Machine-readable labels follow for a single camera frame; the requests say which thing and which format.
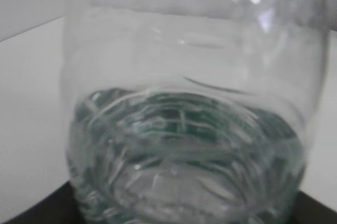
white surface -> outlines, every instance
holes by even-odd
[[[0,222],[64,183],[58,105],[63,20],[0,43]],[[302,189],[337,210],[337,33],[316,144]]]

glass jar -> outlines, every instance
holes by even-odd
[[[87,223],[284,223],[325,18],[325,0],[69,0],[64,128]]]

black surface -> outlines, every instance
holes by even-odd
[[[85,224],[69,183],[4,224]],[[337,224],[337,213],[300,192],[288,224]]]

glass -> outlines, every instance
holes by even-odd
[[[325,0],[69,0],[71,183],[90,224],[285,223],[325,74]]]

clear glass jar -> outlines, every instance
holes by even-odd
[[[314,136],[325,0],[69,0],[71,182],[90,224],[280,224]]]

